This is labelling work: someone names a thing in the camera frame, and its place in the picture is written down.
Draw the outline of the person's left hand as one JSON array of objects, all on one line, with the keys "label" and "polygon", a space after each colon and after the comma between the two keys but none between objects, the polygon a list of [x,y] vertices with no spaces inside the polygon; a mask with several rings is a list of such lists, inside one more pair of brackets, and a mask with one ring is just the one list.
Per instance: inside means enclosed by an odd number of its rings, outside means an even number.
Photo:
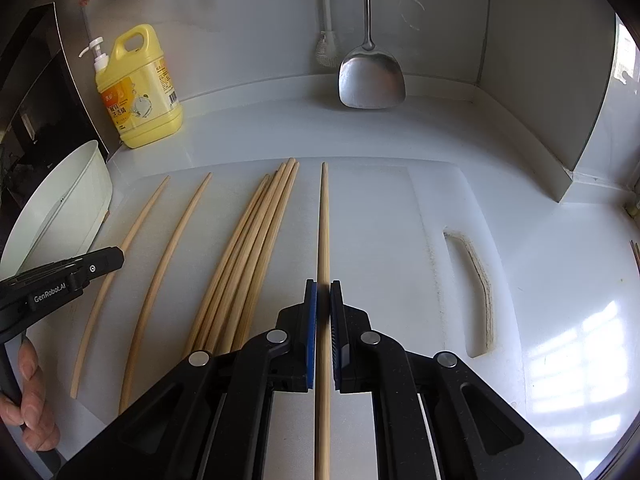
[{"label": "person's left hand", "polygon": [[9,426],[25,425],[23,441],[32,452],[53,450],[60,442],[50,404],[46,401],[46,383],[34,345],[26,338],[17,356],[18,370],[23,379],[20,405],[1,396],[1,419]]}]

